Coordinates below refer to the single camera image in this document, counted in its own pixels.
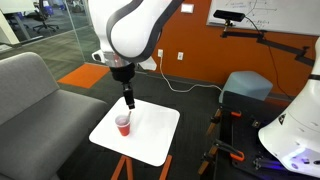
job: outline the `whiteboard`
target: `whiteboard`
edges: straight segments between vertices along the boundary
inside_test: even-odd
[[[320,0],[212,0],[207,25],[223,25],[216,10],[241,12],[260,30],[320,35]],[[254,29],[248,19],[233,22],[237,28]]]

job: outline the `office chair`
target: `office chair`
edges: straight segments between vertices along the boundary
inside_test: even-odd
[[[51,25],[51,24],[46,24],[46,20],[48,19],[49,17],[49,14],[47,12],[47,10],[44,8],[43,6],[43,0],[39,0],[39,4],[38,4],[38,9],[39,11],[35,11],[36,12],[36,15],[33,16],[33,19],[36,20],[36,21],[40,21],[42,22],[41,25],[39,26],[35,26],[33,27],[33,31],[36,31],[36,28],[38,28],[37,30],[37,33],[40,34],[40,30],[45,28],[45,29],[52,29],[53,32],[56,32],[55,28],[56,29],[59,29],[59,26],[58,25]]]

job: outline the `couch cushion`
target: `couch cushion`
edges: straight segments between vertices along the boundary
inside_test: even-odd
[[[0,180],[13,180],[13,179],[8,178],[7,176],[0,174]]]
[[[0,126],[0,174],[50,179],[106,112],[103,101],[55,91]]]
[[[0,125],[59,88],[35,53],[0,60],[0,84]]]

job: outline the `wire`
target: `wire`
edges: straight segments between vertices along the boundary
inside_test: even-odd
[[[257,26],[253,23],[253,21],[251,19],[249,19],[248,17],[245,17],[247,18],[251,23],[252,25],[256,28],[256,30],[258,31],[259,34],[262,35],[261,31],[259,31],[259,29],[257,28]],[[270,56],[271,56],[271,60],[272,60],[272,65],[273,65],[273,68],[275,70],[275,73],[276,73],[276,82],[277,82],[277,86],[278,88],[290,99],[290,100],[293,100],[280,86],[279,84],[279,74],[278,74],[278,70],[277,70],[277,67],[276,67],[276,63],[275,63],[275,60],[274,60],[274,57],[273,57],[273,54],[272,54],[272,51],[271,51],[271,48],[270,46],[268,46],[268,50],[269,50],[269,53],[270,53]]]
[[[217,88],[220,90],[220,92],[222,92],[222,89],[219,88],[218,86],[216,85],[201,85],[201,84],[195,84],[193,85],[191,88],[189,88],[188,90],[176,90],[176,89],[173,89],[169,80],[164,76],[163,72],[162,72],[162,60],[163,60],[163,56],[161,56],[161,59],[160,59],[160,72],[161,72],[161,75],[163,77],[164,80],[166,80],[166,82],[168,83],[169,85],[169,88],[173,91],[173,92],[179,92],[179,93],[186,93],[186,92],[190,92],[193,88],[195,87],[214,87],[214,88]]]
[[[248,18],[247,16],[245,16],[245,18],[248,19],[248,20],[251,22],[251,24],[254,26],[254,28],[256,28],[256,30],[258,31],[258,33],[259,33],[260,35],[262,35],[261,31],[257,28],[257,26],[253,23],[253,21],[252,21],[250,18]]]
[[[276,72],[276,82],[277,82],[277,86],[278,86],[278,88],[279,88],[290,100],[292,100],[292,98],[281,88],[281,86],[280,86],[280,84],[279,84],[278,70],[277,70],[276,63],[275,63],[275,61],[274,61],[274,57],[273,57],[273,54],[272,54],[272,51],[271,51],[270,46],[268,46],[268,49],[269,49],[269,53],[270,53],[270,56],[271,56],[271,59],[272,59],[272,64],[273,64],[274,70],[275,70],[275,72]]]

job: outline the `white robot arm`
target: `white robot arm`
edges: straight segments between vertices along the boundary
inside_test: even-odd
[[[90,0],[94,30],[100,40],[95,60],[110,67],[123,83],[130,109],[134,108],[130,79],[134,63],[147,60],[154,51],[162,27],[183,0]]]
[[[320,38],[307,84],[287,109],[259,131],[263,146],[286,169],[320,178]]]

